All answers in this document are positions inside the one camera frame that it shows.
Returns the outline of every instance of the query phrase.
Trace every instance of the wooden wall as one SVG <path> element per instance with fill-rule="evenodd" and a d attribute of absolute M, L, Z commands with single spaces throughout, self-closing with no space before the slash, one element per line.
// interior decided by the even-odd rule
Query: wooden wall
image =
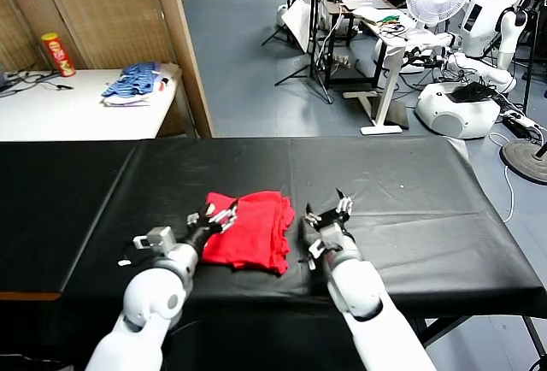
<path fill-rule="evenodd" d="M 0 0 L 0 63 L 18 70 L 47 66 L 39 37 L 58 32 L 76 68 L 123 68 L 176 62 L 197 132 L 212 137 L 181 0 Z"/>

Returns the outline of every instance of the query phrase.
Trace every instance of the white table leg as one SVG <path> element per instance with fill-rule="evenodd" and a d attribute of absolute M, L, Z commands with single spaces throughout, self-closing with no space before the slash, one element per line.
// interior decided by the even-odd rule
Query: white table leg
<path fill-rule="evenodd" d="M 387 126 L 384 124 L 385 116 L 387 115 L 387 110 L 390 107 L 391 98 L 393 97 L 395 86 L 397 85 L 399 72 L 401 71 L 401 66 L 403 65 L 403 55 L 404 55 L 404 48 L 396 48 L 390 51 L 389 57 L 388 56 L 385 57 L 386 60 L 389 59 L 390 75 L 387 78 L 384 92 L 382 93 L 382 98 L 379 101 L 379 107 L 378 107 L 378 112 L 376 113 L 376 118 L 371 119 L 373 125 L 362 127 L 361 134 L 363 135 L 388 134 L 388 133 L 400 133 L 403 131 L 403 129 L 401 129 L 401 127 L 399 126 Z"/>

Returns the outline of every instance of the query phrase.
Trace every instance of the white table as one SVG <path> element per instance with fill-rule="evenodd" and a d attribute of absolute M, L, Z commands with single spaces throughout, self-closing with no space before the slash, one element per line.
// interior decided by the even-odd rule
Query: white table
<path fill-rule="evenodd" d="M 385 11 L 385 16 L 388 15 L 399 15 L 399 23 L 403 24 L 407 29 L 414 28 L 416 22 L 405 15 L 403 12 L 397 9 L 383 9 Z M 382 97 L 379 101 L 378 113 L 375 117 L 372 114 L 372 105 L 369 102 L 370 97 L 375 97 L 376 92 L 346 92 L 344 93 L 344 98 L 353 98 L 356 97 L 361 102 L 362 107 L 365 109 L 368 118 L 373 123 L 372 126 L 366 126 L 361 128 L 361 134 L 363 135 L 373 135 L 373 134 L 388 134 L 388 133 L 400 133 L 403 130 L 399 126 L 387 126 L 384 124 L 385 116 L 387 115 L 387 110 L 390 107 L 391 99 L 393 98 L 393 92 L 397 85 L 397 78 L 401 72 L 401 66 L 403 65 L 403 56 L 404 51 L 407 47 L 412 46 L 422 46 L 423 44 L 420 41 L 407 40 L 403 36 L 394 37 L 386 36 L 381 32 L 379 26 L 371 24 L 363 20 L 365 25 L 382 41 L 387 47 L 387 52 L 385 53 L 384 66 L 390 69 L 390 74 L 385 83 L 384 90 L 382 92 Z"/>
<path fill-rule="evenodd" d="M 162 65 L 161 74 L 168 79 L 167 87 L 152 93 L 150 106 L 105 107 L 101 93 L 120 73 L 120 69 L 78 70 L 75 76 L 50 80 L 54 85 L 72 86 L 72 90 L 58 91 L 53 85 L 43 83 L 0 98 L 0 141 L 155 138 L 173 100 L 179 106 L 186 134 L 195 136 L 178 66 Z M 20 83 L 12 89 L 28 86 Z"/>

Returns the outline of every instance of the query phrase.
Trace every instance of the white robot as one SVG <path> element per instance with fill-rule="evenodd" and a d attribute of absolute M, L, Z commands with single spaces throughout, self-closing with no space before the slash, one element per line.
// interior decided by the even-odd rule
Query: white robot
<path fill-rule="evenodd" d="M 475 81 L 493 88 L 497 93 L 509 93 L 516 80 L 507 70 L 516 51 L 518 38 L 526 26 L 527 15 L 518 10 L 521 0 L 470 0 L 459 35 L 450 41 L 461 43 L 457 52 L 448 51 L 442 62 L 430 67 L 441 67 L 451 74 L 464 74 L 466 83 L 439 83 L 428 85 L 420 94 L 415 113 L 434 132 L 454 138 L 480 138 L 491 129 L 499 115 L 499 106 L 490 98 L 455 101 L 450 94 Z M 483 62 L 487 48 L 501 35 L 497 65 Z M 447 33 L 437 35 L 441 45 Z M 411 57 L 414 65 L 418 56 Z"/>
<path fill-rule="evenodd" d="M 345 228 L 352 201 L 340 191 L 338 207 L 306 221 L 319 238 L 309 247 L 310 268 L 322 258 L 327 288 L 353 334 L 367 371 L 435 371 L 404 316 L 397 310 L 371 262 L 364 260 Z M 112 332 L 91 356 L 86 371 L 158 371 L 162 342 L 181 316 L 191 291 L 192 275 L 207 240 L 235 221 L 237 205 L 211 217 L 207 204 L 189 216 L 188 234 L 176 243 L 169 227 L 157 227 L 133 243 L 162 254 L 155 267 L 138 274 L 127 286 L 123 311 Z"/>

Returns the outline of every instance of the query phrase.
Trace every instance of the light stand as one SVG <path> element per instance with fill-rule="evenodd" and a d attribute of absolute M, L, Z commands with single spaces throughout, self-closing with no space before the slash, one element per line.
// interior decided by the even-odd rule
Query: light stand
<path fill-rule="evenodd" d="M 528 11 L 528 17 L 532 19 L 532 44 L 530 45 L 530 56 L 528 58 L 528 67 L 526 69 L 526 88 L 524 90 L 524 101 L 522 105 L 522 111 L 526 115 L 526 110 L 528 109 L 528 97 L 530 95 L 530 84 L 532 83 L 532 70 L 533 70 L 533 60 L 536 51 L 536 43 L 538 40 L 538 25 L 539 25 L 539 14 L 541 13 L 542 5 L 539 5 L 538 10 L 530 9 Z"/>
<path fill-rule="evenodd" d="M 538 38 L 539 14 L 541 13 L 541 8 L 545 6 L 547 6 L 547 0 L 537 0 L 535 5 L 528 11 L 528 16 L 533 19 L 533 33 L 531 33 L 532 45 L 530 48 L 530 57 L 528 59 L 528 68 L 526 71 L 526 89 L 524 91 L 524 102 L 522 108 L 524 114 L 526 114 L 526 110 L 528 109 L 528 96 L 530 94 L 530 84 L 532 82 L 533 58 L 536 50 L 536 41 Z"/>
<path fill-rule="evenodd" d="M 290 8 L 291 5 L 294 3 L 295 0 L 287 0 L 287 8 Z M 277 34 L 279 32 L 284 32 L 286 34 L 286 39 L 283 39 L 283 38 L 278 38 Z M 270 36 L 268 36 L 266 38 L 266 40 L 264 40 L 264 42 L 262 42 L 262 46 L 264 46 L 265 44 L 267 44 L 270 40 L 272 39 L 277 39 L 277 40 L 280 40 L 281 42 L 286 42 L 288 44 L 292 44 L 292 37 L 291 37 L 291 31 L 289 30 L 289 28 L 287 27 L 287 25 L 282 25 L 282 26 L 279 26 L 274 33 L 272 33 Z"/>
<path fill-rule="evenodd" d="M 547 143 L 538 145 L 527 140 L 514 140 L 499 151 L 502 161 L 523 179 L 547 186 Z"/>
<path fill-rule="evenodd" d="M 319 69 L 315 66 L 315 50 L 317 49 L 317 28 L 319 26 L 319 0 L 311 0 L 311 9 L 309 11 L 309 41 L 312 44 L 312 51 L 311 51 L 311 61 L 306 66 L 299 68 L 296 72 L 293 72 L 292 74 L 289 74 L 288 76 L 284 77 L 282 80 L 277 82 L 275 86 L 281 85 L 283 82 L 285 82 L 288 79 L 296 79 L 296 78 L 313 78 L 314 76 L 319 81 L 319 84 L 321 85 L 321 89 L 323 89 L 323 93 L 325 94 L 325 97 L 322 99 L 327 104 L 332 104 L 333 100 L 329 96 L 328 91 L 326 90 L 325 84 L 323 83 L 323 80 L 321 79 L 321 74 L 319 73 Z M 309 68 L 309 74 L 300 74 L 301 72 L 305 71 Z"/>
<path fill-rule="evenodd" d="M 545 353 L 544 345 L 541 342 L 541 338 L 538 335 L 538 330 L 536 330 L 536 327 L 533 325 L 532 318 L 523 316 L 522 320 L 524 320 L 524 325 L 526 326 L 526 329 L 530 334 L 530 338 L 532 339 L 533 346 L 539 355 L 539 359 L 535 367 L 538 367 L 538 371 L 547 371 L 547 355 Z"/>

